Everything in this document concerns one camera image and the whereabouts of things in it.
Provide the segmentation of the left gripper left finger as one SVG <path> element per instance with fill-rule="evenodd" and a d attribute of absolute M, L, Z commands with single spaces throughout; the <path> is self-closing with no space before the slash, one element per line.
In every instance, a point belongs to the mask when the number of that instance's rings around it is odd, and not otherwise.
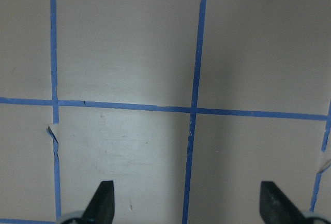
<path fill-rule="evenodd" d="M 114 182 L 102 181 L 80 219 L 83 223 L 111 224 L 114 214 Z"/>

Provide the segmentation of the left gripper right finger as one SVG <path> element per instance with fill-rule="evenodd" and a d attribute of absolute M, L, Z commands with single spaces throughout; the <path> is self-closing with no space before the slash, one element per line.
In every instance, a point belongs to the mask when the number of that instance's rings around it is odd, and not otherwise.
<path fill-rule="evenodd" d="M 272 181 L 261 181 L 260 216 L 267 224 L 308 223 L 307 217 Z"/>

